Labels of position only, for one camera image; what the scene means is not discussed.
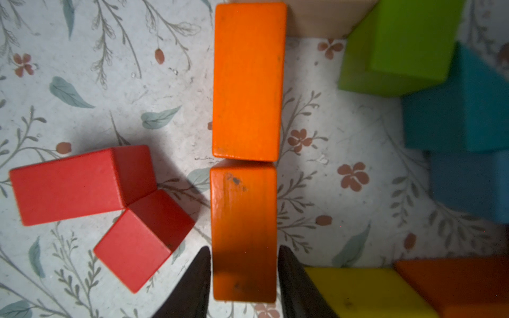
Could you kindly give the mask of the light blue block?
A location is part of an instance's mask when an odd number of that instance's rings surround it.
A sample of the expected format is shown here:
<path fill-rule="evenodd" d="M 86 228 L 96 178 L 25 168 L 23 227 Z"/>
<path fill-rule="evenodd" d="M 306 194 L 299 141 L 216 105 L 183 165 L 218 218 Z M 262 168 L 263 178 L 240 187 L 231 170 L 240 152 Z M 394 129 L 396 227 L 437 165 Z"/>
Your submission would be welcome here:
<path fill-rule="evenodd" d="M 508 151 L 432 152 L 434 200 L 456 211 L 508 223 Z"/>

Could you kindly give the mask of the teal triangle block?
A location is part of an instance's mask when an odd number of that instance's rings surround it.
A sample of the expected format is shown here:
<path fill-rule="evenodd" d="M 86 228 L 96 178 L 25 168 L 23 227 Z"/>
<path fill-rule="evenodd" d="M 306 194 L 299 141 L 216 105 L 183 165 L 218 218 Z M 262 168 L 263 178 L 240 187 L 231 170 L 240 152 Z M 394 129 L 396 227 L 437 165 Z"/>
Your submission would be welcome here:
<path fill-rule="evenodd" d="M 508 148 L 508 82 L 458 43 L 446 81 L 401 99 L 407 148 L 485 152 Z"/>

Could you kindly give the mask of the red long block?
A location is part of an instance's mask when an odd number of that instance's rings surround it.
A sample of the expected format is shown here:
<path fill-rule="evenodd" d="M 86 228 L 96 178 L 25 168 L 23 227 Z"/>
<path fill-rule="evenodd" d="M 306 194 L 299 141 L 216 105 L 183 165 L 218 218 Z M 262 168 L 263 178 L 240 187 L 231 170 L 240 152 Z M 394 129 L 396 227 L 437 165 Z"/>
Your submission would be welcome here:
<path fill-rule="evenodd" d="M 9 177 L 25 226 L 122 210 L 157 188 L 147 145 L 23 166 Z"/>

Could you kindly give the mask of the orange block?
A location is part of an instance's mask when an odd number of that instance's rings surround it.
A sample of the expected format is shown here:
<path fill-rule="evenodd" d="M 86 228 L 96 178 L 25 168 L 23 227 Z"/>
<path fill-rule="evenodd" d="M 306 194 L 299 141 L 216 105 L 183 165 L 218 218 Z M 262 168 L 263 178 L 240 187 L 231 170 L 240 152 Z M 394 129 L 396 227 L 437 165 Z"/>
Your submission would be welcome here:
<path fill-rule="evenodd" d="M 216 7 L 212 153 L 274 162 L 279 155 L 287 6 Z"/>
<path fill-rule="evenodd" d="M 440 317 L 508 317 L 508 257 L 400 260 L 396 271 Z"/>

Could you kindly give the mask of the orange block low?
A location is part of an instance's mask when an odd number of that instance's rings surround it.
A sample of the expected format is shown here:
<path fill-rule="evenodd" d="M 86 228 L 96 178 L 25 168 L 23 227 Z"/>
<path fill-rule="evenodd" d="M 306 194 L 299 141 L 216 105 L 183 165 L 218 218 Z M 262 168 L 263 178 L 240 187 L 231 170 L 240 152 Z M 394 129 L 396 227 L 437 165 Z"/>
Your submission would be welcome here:
<path fill-rule="evenodd" d="M 213 296 L 277 298 L 277 170 L 271 162 L 224 160 L 209 173 Z"/>

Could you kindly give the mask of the beige wooden block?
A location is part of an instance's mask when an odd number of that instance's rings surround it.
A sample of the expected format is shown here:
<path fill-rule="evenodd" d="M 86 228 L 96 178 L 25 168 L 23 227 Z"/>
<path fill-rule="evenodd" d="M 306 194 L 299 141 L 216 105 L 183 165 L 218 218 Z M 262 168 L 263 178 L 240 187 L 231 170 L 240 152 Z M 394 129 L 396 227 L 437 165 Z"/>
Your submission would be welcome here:
<path fill-rule="evenodd" d="M 344 39 L 370 13 L 377 0 L 286 1 L 287 35 Z"/>

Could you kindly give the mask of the green block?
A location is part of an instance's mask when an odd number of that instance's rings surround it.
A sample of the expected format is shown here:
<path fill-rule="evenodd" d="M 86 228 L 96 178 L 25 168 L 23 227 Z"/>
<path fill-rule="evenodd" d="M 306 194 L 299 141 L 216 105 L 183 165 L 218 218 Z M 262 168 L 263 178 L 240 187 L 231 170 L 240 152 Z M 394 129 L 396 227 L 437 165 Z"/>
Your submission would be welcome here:
<path fill-rule="evenodd" d="M 445 82 L 464 5 L 379 1 L 347 39 L 338 88 L 393 98 Z"/>

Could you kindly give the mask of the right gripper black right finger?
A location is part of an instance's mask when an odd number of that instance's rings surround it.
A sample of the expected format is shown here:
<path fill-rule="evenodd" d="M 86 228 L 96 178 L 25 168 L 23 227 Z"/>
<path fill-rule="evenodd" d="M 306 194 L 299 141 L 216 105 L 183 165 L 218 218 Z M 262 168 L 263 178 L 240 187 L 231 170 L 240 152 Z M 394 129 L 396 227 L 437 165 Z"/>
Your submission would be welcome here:
<path fill-rule="evenodd" d="M 304 266 L 292 250 L 281 245 L 278 252 L 278 277 L 280 281 L 284 317 L 335 317 Z"/>

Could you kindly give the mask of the red small block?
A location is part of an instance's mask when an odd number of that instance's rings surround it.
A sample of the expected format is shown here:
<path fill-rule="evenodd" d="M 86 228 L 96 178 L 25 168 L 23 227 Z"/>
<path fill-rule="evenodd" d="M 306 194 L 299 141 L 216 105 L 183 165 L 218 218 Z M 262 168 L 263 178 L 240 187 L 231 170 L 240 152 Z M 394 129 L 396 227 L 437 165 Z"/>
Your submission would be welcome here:
<path fill-rule="evenodd" d="M 96 257 L 137 293 L 178 249 L 195 221 L 162 189 L 136 201 L 94 248 Z"/>

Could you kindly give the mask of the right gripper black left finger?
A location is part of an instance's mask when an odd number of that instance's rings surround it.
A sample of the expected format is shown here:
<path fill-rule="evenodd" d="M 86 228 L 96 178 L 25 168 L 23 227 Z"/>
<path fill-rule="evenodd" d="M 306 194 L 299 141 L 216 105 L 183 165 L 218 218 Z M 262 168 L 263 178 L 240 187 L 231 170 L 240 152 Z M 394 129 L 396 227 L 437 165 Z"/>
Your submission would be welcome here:
<path fill-rule="evenodd" d="M 153 317 L 207 317 L 210 287 L 211 253 L 204 246 Z"/>

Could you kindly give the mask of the yellow block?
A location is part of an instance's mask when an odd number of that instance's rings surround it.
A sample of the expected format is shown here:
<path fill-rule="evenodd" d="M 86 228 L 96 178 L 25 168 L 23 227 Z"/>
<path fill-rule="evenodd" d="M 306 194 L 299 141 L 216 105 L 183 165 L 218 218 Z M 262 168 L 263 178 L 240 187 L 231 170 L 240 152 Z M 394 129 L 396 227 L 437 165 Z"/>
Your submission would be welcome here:
<path fill-rule="evenodd" d="M 390 268 L 314 268 L 306 272 L 339 317 L 438 317 Z"/>

